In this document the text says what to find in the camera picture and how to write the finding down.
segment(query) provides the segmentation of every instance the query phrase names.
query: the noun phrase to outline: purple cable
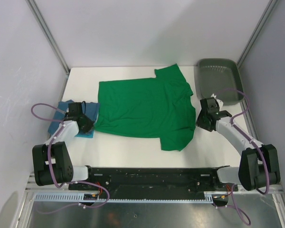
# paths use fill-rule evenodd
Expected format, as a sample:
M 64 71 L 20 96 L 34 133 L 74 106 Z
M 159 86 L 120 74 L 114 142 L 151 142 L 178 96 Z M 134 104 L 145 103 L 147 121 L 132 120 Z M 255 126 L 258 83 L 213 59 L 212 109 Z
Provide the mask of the purple cable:
M 234 205 L 226 205 L 226 206 L 221 206 L 221 207 L 218 207 L 217 205 L 215 205 L 215 203 L 213 203 L 213 205 L 216 207 L 216 208 L 233 208 L 237 211 L 237 214 L 238 216 L 240 217 L 240 219 L 243 221 L 243 223 L 247 226 L 251 226 L 251 220 L 249 218 L 249 216 L 241 209 L 237 206 L 235 200 L 234 200 L 234 195 L 233 195 L 233 188 L 234 188 L 235 184 L 232 185 L 231 187 L 231 197 L 232 197 L 232 201 L 233 201 L 233 204 Z
M 34 105 L 31 107 L 31 110 L 30 110 L 30 111 L 32 112 L 32 114 L 33 114 L 36 118 L 38 118 L 38 119 L 40 119 L 40 120 L 45 120 L 45 121 L 51 121 L 51 122 L 59 122 L 59 123 L 61 123 L 61 124 L 62 124 L 62 127 L 61 127 L 61 128 L 56 132 L 56 134 L 54 135 L 54 137 L 58 137 L 59 134 L 62 132 L 62 130 L 63 130 L 64 127 L 65 127 L 64 122 L 63 122 L 62 120 L 46 119 L 46 118 L 42 118 L 42 117 L 36 115 L 36 114 L 34 113 L 34 108 L 35 108 L 36 106 L 38 106 L 38 105 L 45 105 L 45 106 L 51 107 L 51 108 L 53 108 L 53 109 L 55 109 L 55 110 L 57 110 L 57 111 L 60 111 L 60 112 L 62 112 L 62 110 L 60 110 L 60 109 L 58 109 L 58 108 L 55 108 L 54 106 L 45 104 L 45 103 L 37 103 L 37 104 L 34 104 Z M 61 185 L 58 185 L 57 180 L 56 180 L 56 177 L 55 177 L 55 174 L 54 174 L 52 161 L 51 161 L 51 147 L 52 147 L 53 141 L 55 140 L 54 137 L 52 138 L 52 140 L 51 140 L 51 141 L 49 142 L 49 144 L 48 144 L 48 148 L 47 148 L 47 155 L 48 155 L 48 156 L 47 156 L 47 160 L 48 160 L 49 171 L 50 171 L 50 174 L 51 174 L 53 183 L 54 183 L 54 185 L 55 185 L 57 188 L 61 188 L 61 187 L 64 185 L 64 183 L 62 183 Z M 101 189 L 103 189 L 103 190 L 106 192 L 106 194 L 107 194 L 107 198 L 106 198 L 105 202 L 103 202 L 103 203 L 101 203 L 101 204 L 99 204 L 99 205 L 97 205 L 97 206 L 84 205 L 83 207 L 85 207 L 85 208 L 86 208 L 86 207 L 87 207 L 87 208 L 98 208 L 98 207 L 101 207 L 101 206 L 103 206 L 104 204 L 106 204 L 107 201 L 110 199 L 110 193 L 109 193 L 109 191 L 108 191 L 106 188 L 104 188 L 104 187 L 102 187 L 102 186 L 100 186 L 100 185 L 98 185 L 98 184 L 90 183 L 90 182 L 87 182 L 87 181 L 73 181 L 73 182 L 69 182 L 69 183 L 67 183 L 67 184 L 73 184 L 73 183 L 76 183 L 76 182 L 77 182 L 77 183 L 82 183 L 82 184 L 88 184 L 88 185 L 92 185 L 92 186 L 101 188 Z M 62 209 L 64 209 L 64 208 L 68 208 L 68 207 L 74 206 L 74 205 L 78 205 L 78 204 L 77 204 L 77 203 L 68 204 L 68 205 L 66 205 L 66 206 L 64 206 L 64 207 L 62 207 L 62 208 L 60 208 L 60 209 L 57 209 L 57 210 L 54 210 L 54 211 L 51 211 L 51 212 L 41 212 L 41 211 L 38 211 L 38 210 L 37 210 L 37 211 L 38 211 L 39 213 L 42 213 L 42 214 L 52 214 L 52 213 L 58 212 L 58 211 L 60 211 L 60 210 L 62 210 Z
M 262 163 L 263 163 L 263 166 L 264 166 L 264 171 L 265 171 L 265 176 L 266 176 L 266 190 L 265 192 L 262 192 L 261 190 L 257 189 L 257 191 L 263 195 L 266 195 L 268 192 L 269 192 L 269 172 L 268 172 L 268 167 L 267 167 L 267 164 L 266 164 L 266 161 L 265 161 L 265 158 L 264 158 L 264 155 L 262 153 L 262 151 L 260 150 L 260 148 L 256 145 L 256 143 L 254 141 L 252 141 L 252 139 L 250 138 L 249 135 L 247 135 L 244 131 L 242 131 L 237 125 L 234 124 L 234 119 L 240 115 L 243 115 L 245 114 L 249 108 L 250 108 L 250 100 L 248 99 L 248 97 L 246 96 L 246 94 L 244 94 L 243 92 L 237 90 L 237 89 L 232 89 L 232 88 L 226 88 L 226 89 L 223 89 L 221 91 L 219 91 L 217 93 L 220 94 L 222 92 L 225 92 L 225 91 L 235 91 L 235 92 L 238 92 L 239 94 L 243 95 L 245 97 L 245 99 L 247 100 L 247 108 L 242 111 L 241 113 L 238 113 L 236 115 L 234 115 L 231 120 L 230 120 L 230 123 L 231 125 L 242 135 L 244 136 L 257 150 L 257 152 L 259 153 L 260 157 L 261 157 L 261 160 L 262 160 Z
M 81 183 L 81 184 L 92 185 L 92 186 L 95 186 L 95 187 L 103 189 L 106 192 L 106 194 L 107 194 L 107 198 L 106 198 L 105 202 L 103 202 L 103 203 L 101 203 L 99 205 L 96 205 L 96 206 L 88 206 L 88 205 L 85 205 L 85 204 L 82 204 L 82 203 L 71 203 L 71 204 L 65 205 L 64 207 L 61 207 L 61 208 L 59 208 L 57 210 L 53 210 L 53 211 L 43 212 L 43 211 L 40 211 L 38 209 L 36 209 L 36 211 L 38 213 L 40 213 L 40 214 L 49 215 L 49 214 L 54 214 L 56 212 L 59 212 L 59 211 L 65 209 L 65 208 L 68 208 L 68 207 L 71 207 L 71 206 L 82 206 L 84 208 L 99 208 L 99 207 L 103 206 L 104 204 L 106 204 L 109 201 L 110 193 L 109 193 L 109 191 L 106 188 L 104 188 L 104 187 L 102 187 L 102 186 L 100 186 L 98 184 L 94 184 L 94 183 L 90 183 L 90 182 L 86 182 L 86 181 L 73 181 L 73 182 L 69 182 L 68 184 L 73 184 L 73 183 L 76 183 L 76 182 L 77 183 Z

